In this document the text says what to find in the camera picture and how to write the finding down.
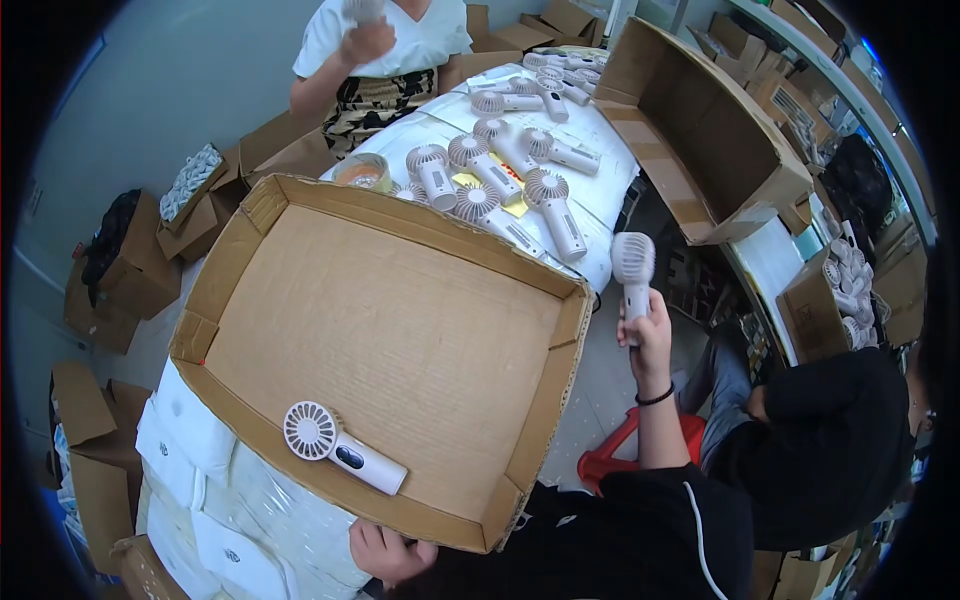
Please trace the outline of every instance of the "white shirt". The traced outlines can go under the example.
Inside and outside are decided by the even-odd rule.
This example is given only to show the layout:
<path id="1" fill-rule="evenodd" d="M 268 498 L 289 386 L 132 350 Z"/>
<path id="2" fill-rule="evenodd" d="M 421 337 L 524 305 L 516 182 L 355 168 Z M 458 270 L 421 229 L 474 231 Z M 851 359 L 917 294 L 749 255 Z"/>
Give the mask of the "white shirt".
<path id="1" fill-rule="evenodd" d="M 341 14 L 344 0 L 326 0 L 303 32 L 303 47 L 294 62 L 294 73 L 307 78 L 332 55 L 347 30 L 356 23 Z M 387 22 L 396 30 L 396 45 L 381 58 L 361 64 L 350 75 L 386 78 L 446 64 L 450 55 L 469 52 L 467 5 L 463 0 L 433 0 L 418 22 L 388 0 Z"/>

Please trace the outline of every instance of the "black and gold skirt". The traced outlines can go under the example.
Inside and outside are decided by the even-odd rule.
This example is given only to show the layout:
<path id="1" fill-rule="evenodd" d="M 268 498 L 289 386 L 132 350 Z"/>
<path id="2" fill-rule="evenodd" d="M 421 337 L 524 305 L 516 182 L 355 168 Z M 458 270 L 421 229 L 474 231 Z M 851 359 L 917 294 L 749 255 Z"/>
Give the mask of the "black and gold skirt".
<path id="1" fill-rule="evenodd" d="M 368 137 L 436 97 L 437 69 L 388 79 L 347 77 L 337 107 L 324 123 L 330 152 L 343 160 Z"/>

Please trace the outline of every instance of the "jeans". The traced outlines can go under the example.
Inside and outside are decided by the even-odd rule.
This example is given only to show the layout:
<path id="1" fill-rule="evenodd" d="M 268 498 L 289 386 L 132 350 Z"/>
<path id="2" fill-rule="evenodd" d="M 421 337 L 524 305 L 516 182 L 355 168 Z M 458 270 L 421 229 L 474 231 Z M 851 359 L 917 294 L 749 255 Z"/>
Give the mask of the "jeans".
<path id="1" fill-rule="evenodd" d="M 750 391 L 747 340 L 736 320 L 724 321 L 710 333 L 700 363 L 677 394 L 678 410 L 688 415 L 697 414 L 713 394 L 700 444 L 700 468 L 704 473 L 709 473 L 710 461 L 724 438 L 739 425 L 752 420 L 747 413 Z"/>

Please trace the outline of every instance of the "yellow sticky note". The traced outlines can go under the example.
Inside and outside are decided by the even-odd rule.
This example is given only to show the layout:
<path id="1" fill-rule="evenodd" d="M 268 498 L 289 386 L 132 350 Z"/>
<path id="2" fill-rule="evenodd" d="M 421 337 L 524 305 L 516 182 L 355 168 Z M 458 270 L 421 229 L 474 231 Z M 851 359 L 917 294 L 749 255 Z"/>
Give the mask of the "yellow sticky note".
<path id="1" fill-rule="evenodd" d="M 514 173 L 514 170 L 511 169 L 506 162 L 501 160 L 500 157 L 495 155 L 494 153 L 490 153 L 490 158 L 495 160 L 497 164 L 499 164 L 504 169 L 506 169 L 507 173 L 512 178 L 514 178 L 514 180 L 516 181 L 516 184 L 520 186 L 520 189 L 523 189 L 523 185 L 524 185 L 523 180 L 516 176 L 516 173 Z M 477 186 L 483 185 L 483 183 L 479 179 L 477 179 L 470 173 L 458 173 L 454 175 L 451 179 L 453 179 L 455 183 L 459 183 L 460 185 L 467 185 L 467 184 L 477 185 Z M 513 204 L 507 204 L 506 206 L 503 207 L 503 209 L 519 219 L 520 217 L 523 216 L 523 214 L 527 210 L 529 210 L 529 207 L 527 206 L 527 203 L 524 202 L 523 199 L 521 198 L 520 200 L 514 202 Z"/>

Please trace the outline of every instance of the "stool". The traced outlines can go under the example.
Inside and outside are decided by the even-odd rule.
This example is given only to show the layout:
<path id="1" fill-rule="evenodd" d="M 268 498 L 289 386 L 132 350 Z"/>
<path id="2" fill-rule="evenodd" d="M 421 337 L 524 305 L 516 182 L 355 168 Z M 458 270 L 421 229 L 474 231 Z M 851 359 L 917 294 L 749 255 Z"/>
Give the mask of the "stool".
<path id="1" fill-rule="evenodd" d="M 594 493 L 602 495 L 600 494 L 600 480 L 607 473 L 639 469 L 637 461 L 613 458 L 613 453 L 620 445 L 635 434 L 636 426 L 639 423 L 639 415 L 640 409 L 636 406 L 628 410 L 627 420 L 617 427 L 616 431 L 597 449 L 584 452 L 580 460 L 577 461 L 577 474 L 580 475 L 580 480 Z M 690 453 L 690 460 L 697 467 L 700 466 L 700 442 L 704 438 L 704 428 L 706 426 L 707 422 L 696 415 L 680 415 L 680 428 L 684 432 L 686 449 Z"/>

